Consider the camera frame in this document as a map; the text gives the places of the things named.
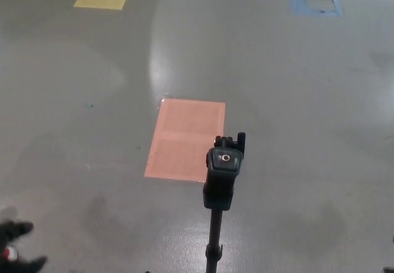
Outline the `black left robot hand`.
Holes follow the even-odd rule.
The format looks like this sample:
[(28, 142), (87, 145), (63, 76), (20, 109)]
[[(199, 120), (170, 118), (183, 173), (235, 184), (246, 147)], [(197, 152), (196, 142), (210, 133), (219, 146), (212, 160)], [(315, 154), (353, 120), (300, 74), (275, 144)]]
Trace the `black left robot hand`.
[(17, 256), (16, 260), (10, 260), (6, 256), (10, 243), (18, 238), (28, 235), (34, 229), (31, 221), (6, 219), (1, 221), (1, 272), (41, 272), (47, 263), (47, 257), (41, 256), (32, 260), (26, 260)]

